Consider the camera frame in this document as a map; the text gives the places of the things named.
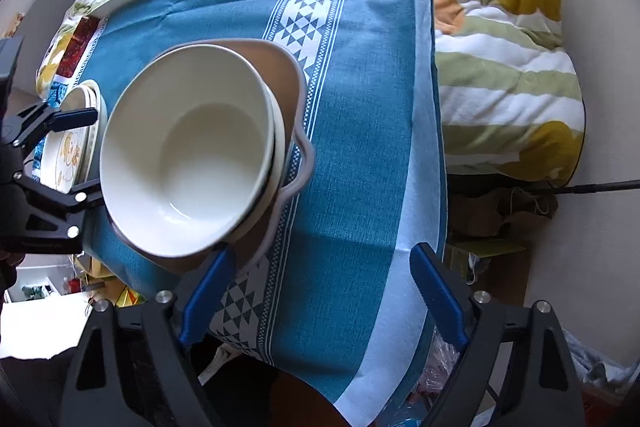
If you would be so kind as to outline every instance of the white patterned stripe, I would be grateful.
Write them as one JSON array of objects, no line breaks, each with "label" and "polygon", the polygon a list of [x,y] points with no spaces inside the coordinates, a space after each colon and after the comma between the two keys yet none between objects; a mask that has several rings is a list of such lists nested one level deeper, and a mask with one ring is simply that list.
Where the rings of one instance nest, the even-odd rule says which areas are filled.
[{"label": "white patterned stripe", "polygon": [[500,6],[482,4],[478,0],[462,2],[460,6],[463,7],[467,16],[510,24],[521,30],[552,33],[554,35],[560,35],[562,31],[559,22],[547,19],[539,9],[531,14],[514,15]]},{"label": "white patterned stripe", "polygon": [[[344,0],[278,0],[262,35],[284,46],[300,62],[308,82],[304,124],[309,136],[343,4]],[[300,151],[294,148],[287,182],[294,179],[299,165]],[[270,252],[229,286],[223,309],[210,323],[215,336],[271,364],[271,335],[297,207],[298,198],[294,198],[282,213]]]},{"label": "white patterned stripe", "polygon": [[[304,124],[310,138],[312,135],[310,123],[315,124],[326,66],[333,49],[337,22],[343,4],[344,0],[288,0],[282,11],[278,30],[274,33],[273,41],[286,47],[299,60],[305,73],[308,94]],[[290,172],[291,179],[297,172],[300,163],[299,152],[297,150],[295,152],[296,156],[293,158]],[[273,248],[274,258],[271,270],[277,271],[277,274],[273,281],[274,285],[268,288],[268,291],[272,290],[273,293],[270,296],[267,295],[265,299],[266,301],[270,300],[268,316],[263,317],[263,320],[266,321],[263,354],[270,363],[274,363],[271,356],[271,340],[284,276],[284,270],[280,267],[286,265],[297,209],[298,197],[295,197],[282,218],[285,223],[282,230],[282,240],[277,241]]]}]

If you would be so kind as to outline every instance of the floral blanket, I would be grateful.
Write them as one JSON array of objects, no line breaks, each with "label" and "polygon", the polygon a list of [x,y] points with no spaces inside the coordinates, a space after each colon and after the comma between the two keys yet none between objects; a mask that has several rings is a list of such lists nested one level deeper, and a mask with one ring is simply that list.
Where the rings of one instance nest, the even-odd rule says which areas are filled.
[{"label": "floral blanket", "polygon": [[[76,0],[67,11],[38,72],[43,98],[79,78],[87,40],[77,33],[100,31],[85,16],[105,1]],[[571,177],[584,108],[562,49],[560,7],[561,0],[434,0],[448,172],[558,184]]]}]

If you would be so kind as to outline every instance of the stacked bowls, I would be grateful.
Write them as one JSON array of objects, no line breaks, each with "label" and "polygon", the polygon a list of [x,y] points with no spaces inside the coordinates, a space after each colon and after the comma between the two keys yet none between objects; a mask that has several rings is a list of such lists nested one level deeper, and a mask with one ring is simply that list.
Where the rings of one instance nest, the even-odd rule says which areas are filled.
[{"label": "stacked bowls", "polygon": [[[166,267],[222,241],[241,242],[268,216],[254,252],[263,254],[275,229],[270,212],[279,213],[283,198],[299,192],[313,168],[311,144],[292,131],[302,129],[300,68],[295,64],[292,112],[230,47],[188,44],[153,60],[124,90],[104,133],[100,180],[112,225],[129,246]],[[284,49],[269,49],[287,60]],[[292,113],[298,126],[285,122]],[[292,137],[305,142],[306,177],[285,190]]]}]

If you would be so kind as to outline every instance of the blue tablecloth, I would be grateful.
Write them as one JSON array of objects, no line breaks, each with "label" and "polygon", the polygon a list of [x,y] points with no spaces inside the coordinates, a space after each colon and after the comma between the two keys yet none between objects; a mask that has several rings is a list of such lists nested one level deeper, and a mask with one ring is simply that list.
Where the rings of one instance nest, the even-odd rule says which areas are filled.
[{"label": "blue tablecloth", "polygon": [[[182,42],[264,38],[298,58],[316,172],[210,328],[307,381],[358,427],[404,399],[433,332],[409,270],[413,245],[442,254],[446,235],[432,1],[142,0],[109,18],[81,77],[113,108],[149,60]],[[104,211],[93,246],[144,295],[175,284],[114,237]]]}]

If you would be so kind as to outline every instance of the yellow flower pattern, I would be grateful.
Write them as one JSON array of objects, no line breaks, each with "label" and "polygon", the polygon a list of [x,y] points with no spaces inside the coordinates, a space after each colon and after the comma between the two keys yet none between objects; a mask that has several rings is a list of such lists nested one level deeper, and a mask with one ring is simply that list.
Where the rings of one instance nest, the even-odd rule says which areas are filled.
[{"label": "yellow flower pattern", "polygon": [[567,182],[580,158],[583,136],[584,133],[574,134],[564,122],[545,122],[529,137],[519,161],[505,163],[498,170],[530,182]]}]

